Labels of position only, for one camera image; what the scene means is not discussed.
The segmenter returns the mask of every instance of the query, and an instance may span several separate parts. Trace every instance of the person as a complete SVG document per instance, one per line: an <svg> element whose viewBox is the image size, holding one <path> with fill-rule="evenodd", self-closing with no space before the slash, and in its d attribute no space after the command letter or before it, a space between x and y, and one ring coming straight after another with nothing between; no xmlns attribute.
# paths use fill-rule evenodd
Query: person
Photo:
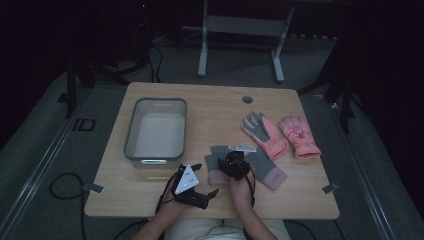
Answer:
<svg viewBox="0 0 424 240"><path fill-rule="evenodd" d="M254 181L252 171L247 174ZM251 239L284 239L290 236L281 219L262 220L251 204L251 192L247 181L230 178L231 200L240 219L180 219L179 216L189 206L173 199L172 193L166 193L159 211L132 240L157 240L165 232L165 240L206 240L206 239L246 239L243 227Z"/></svg>

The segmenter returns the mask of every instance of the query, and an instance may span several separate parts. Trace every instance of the cable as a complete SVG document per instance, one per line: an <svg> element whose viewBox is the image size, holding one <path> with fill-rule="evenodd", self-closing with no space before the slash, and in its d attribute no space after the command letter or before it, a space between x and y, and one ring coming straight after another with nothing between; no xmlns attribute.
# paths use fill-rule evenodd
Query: cable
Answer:
<svg viewBox="0 0 424 240"><path fill-rule="evenodd" d="M131 60L131 59L133 58L133 56L134 56L134 52L135 52L135 45L136 45L136 42L137 42L137 33L138 33L138 31L135 31L135 33L134 33L133 47L132 47L132 50L131 50L131 55L130 55L130 57L128 58L128 60Z"/></svg>
<svg viewBox="0 0 424 240"><path fill-rule="evenodd" d="M152 82L155 82L154 75L156 74L156 82L157 83L161 83L162 81L159 78L159 71L160 71L160 67L162 65L162 51L159 48L157 48L156 46L154 46L153 44L151 44L150 46L153 49L155 49L159 53L159 56L160 56L158 67L157 67L156 71L153 69L153 65L152 65L152 62L151 62L150 58L148 59L148 63L150 65L151 69L152 69Z"/></svg>
<svg viewBox="0 0 424 240"><path fill-rule="evenodd" d="M308 228L305 224L303 224L303 223L301 223L301 222L298 222L298 221L294 221L294 220L283 220L283 221L291 222L291 223L295 223L295 224L298 224L298 225L300 225L300 226L304 227L306 230L308 230L308 232L311 234L311 236L312 236L312 238L313 238L314 240L316 240L316 239L317 239L317 237L316 237L316 236L315 236L315 234L312 232L312 230L311 230L310 228Z"/></svg>
<svg viewBox="0 0 424 240"><path fill-rule="evenodd" d="M250 189L250 194L251 194L251 196L252 196L252 207L253 207L253 205L255 204L255 190L256 190L256 177L255 177L255 173L253 172L253 170L252 170L252 168L250 168L249 167L249 169L250 169L250 171L252 171L252 174L253 174L253 187L252 187L252 184L250 183L250 180L249 180L249 178L247 177L247 174L248 173L245 173L244 172L244 170L243 170L243 167L240 165L240 163L238 162L238 161L235 161L236 163L237 163L237 165L239 166L239 168L240 168L240 171L243 173L243 175L244 175L244 178L246 179L246 181L247 181L247 184L249 185L249 189Z"/></svg>
<svg viewBox="0 0 424 240"><path fill-rule="evenodd" d="M342 229L340 228L339 223L335 219L333 220L333 222L334 222L334 224L336 224L337 230L339 230L339 233L342 236L342 239L345 240L346 239L346 236L344 235Z"/></svg>
<svg viewBox="0 0 424 240"><path fill-rule="evenodd" d="M137 71L139 69L142 70L142 69L144 69L143 67L145 66L145 61L146 60L143 57L140 57L140 59L134 63L134 66L131 66L131 67L128 67L128 68L125 68L125 69L121 69L121 70L115 70L113 72L122 76L122 75L126 75L126 74L129 74L129 73L133 73L134 71Z"/></svg>
<svg viewBox="0 0 424 240"><path fill-rule="evenodd" d="M57 193L55 193L54 192L54 190L53 190L53 187L54 187L54 185L56 184L56 182L59 180L59 179L61 179L62 177L65 177L65 176L71 176L71 177L74 177L74 178L76 178L77 180L78 180L78 182L79 182L79 187L80 187L80 194L77 194L77 195L73 195L73 196L60 196L60 195L58 195ZM84 183L83 183L83 181L82 181L82 179L81 179L81 177L80 176L78 176L77 174L75 174L75 173L63 173L63 174L60 174L59 176L57 176L55 179L53 179L53 181L50 183L50 185L49 185L49 192L50 192L50 194L54 197L54 198L56 198L56 199L60 199L60 200L71 200L71 199L76 199L76 198L80 198L80 203L81 203L81 206L80 206L80 218L81 218L81 234L82 234L82 238L83 238L83 240L86 240L87 239L87 237L86 237L86 230L85 230L85 218L84 218L84 199L85 199L85 190L84 190ZM114 238L113 238L113 240L116 240L116 239L118 239L125 231L127 231L128 229L130 229L131 227L133 227L133 226L135 226L135 225L137 225L137 224L141 224L141 223L145 223L145 222L148 222L149 221L149 219L146 219L146 218L143 218L143 219L141 219L141 220L139 220L139 221L137 221L137 222L134 222L134 223L132 223L132 224L130 224L130 225L128 225L127 227L125 227L124 229L122 229Z"/></svg>
<svg viewBox="0 0 424 240"><path fill-rule="evenodd" d="M80 194L78 194L78 195L74 195L74 196L70 196L70 197L63 197L63 196L59 196L59 195L57 195L54 191L53 191L53 186L54 186L54 184L60 179L60 178L62 178L62 177L65 177L65 176L73 176L73 177L75 177L76 179L78 179L78 182L79 182L79 184L80 184ZM56 177L51 183L50 183L50 186L49 186L49 192L50 192L50 194L53 196L53 197L55 197L55 198L57 198L57 199L60 199L60 200L70 200L70 199L75 199L75 198L80 198L80 200L81 200L81 208L80 208L80 219L81 219L81 234L82 234L82 239L84 239L84 240L86 240L87 238L86 238L86 235L85 235L85 221L84 221L84 189L82 188L83 187L83 182L82 182L82 179L78 176L78 175L76 175L76 174L74 174L74 173L63 173L63 174L61 174L61 175L59 175L58 177Z"/></svg>
<svg viewBox="0 0 424 240"><path fill-rule="evenodd" d="M128 229L132 228L133 226L137 225L137 224L141 224L141 223L146 223L148 222L149 219L144 218L140 221L137 221L135 223L132 223L130 225L128 225L126 228L122 229L118 234L116 234L116 236L113 238L113 240L117 240L125 231L127 231Z"/></svg>
<svg viewBox="0 0 424 240"><path fill-rule="evenodd" d="M137 72L135 72L135 73L133 73L133 74L131 74L131 75L129 75L129 76L125 76L124 78L126 79L126 80L129 80L130 78L132 78L132 77L134 77L135 75L137 75L137 74L139 74L141 71L143 71L143 70L146 70L146 68L145 67L143 67L142 69L139 69Z"/></svg>
<svg viewBox="0 0 424 240"><path fill-rule="evenodd" d="M150 69L152 70L152 80L151 80L151 82L153 83L153 82L155 82L155 70L153 69L153 65L152 65L152 61L150 61L150 58L149 59L147 59L147 63L149 63L149 66L150 66Z"/></svg>
<svg viewBox="0 0 424 240"><path fill-rule="evenodd" d="M166 186L165 186L165 188L163 189L163 193L162 193L162 195L159 197L158 204L156 205L155 214L159 212L160 206L161 206L161 205L162 205L162 203L163 203L163 199L165 198L165 195L166 195L166 193L168 192L169 185L171 184L171 181L172 181L172 180L173 180L176 176L177 176L177 173L174 173L174 175L172 175L172 176L169 178L168 182L166 183Z"/></svg>
<svg viewBox="0 0 424 240"><path fill-rule="evenodd" d="M184 38L182 39L182 41L189 40L189 39L194 38L194 37L196 37L197 35L201 35L201 34L202 34L202 30L198 30L198 31L196 31L196 32L195 32L195 33L193 33L193 34L191 34L191 35L189 35L189 36L187 36L187 37L184 37ZM178 45L178 43L177 43L177 42L175 42L175 41L173 41L173 40L171 40L171 41L173 41L172 43L161 42L161 40L162 40L162 39L165 39L165 41L166 41L166 40L167 40L167 39L166 39L167 37L168 37L167 35L162 35L162 36L157 37L156 39L154 39L152 42L153 42L154 44L158 44L158 45L162 45L162 46L174 46L174 45Z"/></svg>

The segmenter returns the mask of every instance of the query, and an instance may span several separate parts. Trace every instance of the dark gray carpet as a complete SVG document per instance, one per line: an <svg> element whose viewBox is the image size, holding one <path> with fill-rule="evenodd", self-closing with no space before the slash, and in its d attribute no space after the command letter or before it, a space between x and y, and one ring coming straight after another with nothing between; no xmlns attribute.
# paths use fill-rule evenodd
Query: dark gray carpet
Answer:
<svg viewBox="0 0 424 240"><path fill-rule="evenodd" d="M197 77L200 45L198 37L187 39L182 45L165 45L162 39L157 47L162 53L159 72L165 83L234 85L249 87L291 88L299 90L315 81L334 42L325 39L312 41L290 38L284 45L281 61L286 82L276 83L271 56L266 49L246 48L238 45L229 49L223 38L212 37L209 48L207 75ZM158 66L159 52L152 49L152 62ZM126 76L131 81L150 81L151 70L143 69ZM45 97L34 109L18 133L0 154L1 216L6 216L19 190L25 184L49 143L66 123L65 106L57 103L64 91L65 79L56 80ZM355 165L349 154L345 135L334 121L334 110L319 97L325 87L301 97L301 102L311 125L330 182L340 186L334 194L340 208L337 223L347 239L385 239L380 236L371 214L367 198L358 184ZM84 182L91 183L97 172L106 147L125 87L103 82L96 85L88 100L81 105L74 119L94 119L93 132L70 131L42 181L23 218L10 239L81 239L80 201L58 200L49 191L49 184L62 173L78 174ZM416 213L396 171L391 165L384 146L366 116L352 105L356 118L349 120L357 154L372 182L382 207L391 222L397 239L420 239L424 236L423 223ZM57 182L55 191L60 194L79 194L78 182L64 178ZM113 239L124 227L139 219L85 217L87 239ZM317 239L342 239L333 221L301 221ZM138 226L131 228L121 239L128 239ZM313 239L310 233L297 223L286 222L292 239Z"/></svg>

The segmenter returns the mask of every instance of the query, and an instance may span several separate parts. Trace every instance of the white triangular object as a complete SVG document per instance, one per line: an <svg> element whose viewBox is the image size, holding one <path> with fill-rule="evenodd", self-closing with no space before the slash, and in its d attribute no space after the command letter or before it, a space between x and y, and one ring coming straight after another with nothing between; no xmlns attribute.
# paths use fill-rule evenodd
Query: white triangular object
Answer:
<svg viewBox="0 0 424 240"><path fill-rule="evenodd" d="M239 152L256 152L256 148L254 147L246 147L244 145L240 145L237 147L233 147L231 145L228 146L228 149Z"/></svg>
<svg viewBox="0 0 424 240"><path fill-rule="evenodd" d="M181 176L181 180L178 183L177 189L175 189L175 194L180 194L194 186L199 184L199 180L193 172L193 169L190 165L187 165L184 170L183 176Z"/></svg>

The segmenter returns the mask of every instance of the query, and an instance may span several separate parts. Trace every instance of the black cable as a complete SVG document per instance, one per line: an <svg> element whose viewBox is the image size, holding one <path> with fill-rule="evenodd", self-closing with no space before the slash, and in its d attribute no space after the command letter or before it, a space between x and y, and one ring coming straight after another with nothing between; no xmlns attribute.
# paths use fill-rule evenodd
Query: black cable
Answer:
<svg viewBox="0 0 424 240"><path fill-rule="evenodd" d="M361 112L366 114L364 106L361 104L361 102L356 99L352 94L350 95L350 99L358 106L358 108L361 110Z"/></svg>
<svg viewBox="0 0 424 240"><path fill-rule="evenodd" d="M135 75L139 74L141 71L143 71L145 69L146 69L146 67L143 67L143 68L139 69L137 72L135 72L135 73L133 73L133 74L131 74L129 76L125 76L125 80L128 80L128 79L134 77Z"/></svg>
<svg viewBox="0 0 424 240"><path fill-rule="evenodd" d="M240 163L238 161L235 161L235 162L239 166L240 171L243 173L244 178L246 179L247 184L249 185L250 194L251 194L251 197L252 197L251 202L252 202L252 207L253 207L253 205L255 204L255 190L256 190L256 177L255 177L255 173L253 172L252 168L249 167L250 171L252 171L252 174L253 174L253 184L254 184L254 186L252 187L252 184L250 183L250 180L247 177L247 174L248 173L245 173L244 172L243 167L240 165Z"/></svg>
<svg viewBox="0 0 424 240"><path fill-rule="evenodd" d="M132 228L133 226L135 226L137 224L146 223L148 221L149 221L149 219L145 218L145 219L142 219L140 221L137 221L137 222L134 222L134 223L128 225L126 228L122 229L118 234L116 234L116 236L113 238L113 240L117 240L125 231Z"/></svg>
<svg viewBox="0 0 424 240"><path fill-rule="evenodd" d="M171 181L172 181L172 179L174 179L174 178L175 178L175 176L177 176L177 173L174 173L174 175L172 175L172 176L169 178L168 182L166 183L166 186L165 186L165 188L163 189L163 193L162 193L162 195L159 197L158 204L156 205L155 214L159 212L160 206L161 206L161 205L162 205L162 203L163 203L163 199L165 198L165 195L166 195L166 193L168 192L169 185L171 184Z"/></svg>
<svg viewBox="0 0 424 240"><path fill-rule="evenodd" d="M294 221L294 220L283 220L283 221L285 221L285 222L295 223L295 224L298 224L298 225L302 226L303 228L305 228L306 230L308 230L308 232L311 234L311 236L312 236L312 238L313 238L314 240L316 240L316 239L317 239L317 237L316 237L316 236L315 236L315 234L312 232L312 230L311 230L310 228L308 228L305 224L303 224L303 223L301 223L301 222L298 222L298 221Z"/></svg>
<svg viewBox="0 0 424 240"><path fill-rule="evenodd" d="M79 185L80 185L80 193L79 194L77 194L77 195L72 195L72 196L60 196L60 195L58 195L58 194L56 194L55 192L54 192L54 190L53 190L53 187L54 187L54 185L56 184L56 182L59 180L59 179L61 179L62 177L65 177L65 176L72 176L72 177L74 177L74 178L76 178L77 180L78 180L78 182L79 182ZM76 198L80 198L80 203L81 203L81 206L80 206L80 216L81 216L81 233L82 233L82 238L84 239L84 240L86 240L87 239L87 237L86 237L86 230L85 230L85 218L84 218L84 200L85 200L85 190L84 190L84 183L83 183L83 181L82 181L82 179L81 179L81 177L80 176L78 176L77 174L75 174L75 173L63 173L63 174L60 174L59 176L57 176L55 179L53 179L53 181L50 183L50 185L49 185L49 192L50 192L50 194L54 197L54 198L56 198L56 199L60 199L60 200L71 200L71 199L76 199ZM137 225L137 224L141 224L141 223L143 223L143 222L148 222L149 220L148 219L142 219L142 220L139 220L139 221L137 221L137 222L134 222L134 223L132 223L132 224L130 224L129 226L127 226L127 227L125 227L123 230L121 230L116 236L115 236L115 238L113 239L113 240L116 240L116 239L118 239L125 231L127 231L128 229L130 229L131 227L133 227L133 226L135 226L135 225Z"/></svg>
<svg viewBox="0 0 424 240"><path fill-rule="evenodd" d="M73 176L73 177L75 177L76 179L78 179L78 182L79 182L79 184L80 184L80 194L78 194L78 195L74 195L74 196L70 196L70 197L63 197L63 196L59 196L59 195L57 195L54 191L53 191L53 186L54 186L54 184L60 179L60 178L62 178L62 177L64 177L64 176ZM61 175L59 175L58 177L56 177L51 183L50 183L50 186L49 186L49 192L50 192L50 194L53 196L53 197L55 197L55 198L57 198L57 199L60 199L60 200L70 200L70 199L75 199L75 198L80 198L80 200L81 200L81 208L80 208L80 216L81 216L81 234L82 234L82 239L84 239L84 240L86 240L87 238L86 238L86 235L85 235L85 221L84 221L84 189L83 189L83 182L82 182L82 179L78 176L78 175L76 175L76 174L74 174L74 173L63 173L63 174L61 174Z"/></svg>
<svg viewBox="0 0 424 240"><path fill-rule="evenodd" d="M152 65L150 58L148 59L148 63L150 65L151 69L152 69L152 74L153 74L152 75L152 82L154 82L154 75L156 75L156 82L161 83L162 81L160 80L160 77L159 77L159 71L160 71L160 67L162 65L162 51L159 48L157 48L156 46L154 46L153 44L151 44L150 47L155 49L159 53L159 56L160 56L159 63L158 63L158 66L156 68L156 71L153 69L153 65Z"/></svg>
<svg viewBox="0 0 424 240"><path fill-rule="evenodd" d="M130 74L133 73L141 68L143 68L145 65L144 59L140 58L137 62L134 63L134 66L125 68L125 69L121 69L121 70L115 70L113 71L114 73L120 75L120 76L124 76L126 74Z"/></svg>
<svg viewBox="0 0 424 240"><path fill-rule="evenodd" d="M346 239L346 236L344 235L344 233L343 233L343 231L342 231L342 229L340 228L340 225L339 225L339 223L337 222L337 220L333 220L333 222L334 222L334 224L336 224L336 227L337 227L337 230L339 230L339 233L340 233L340 235L342 236L342 239L343 240L345 240Z"/></svg>

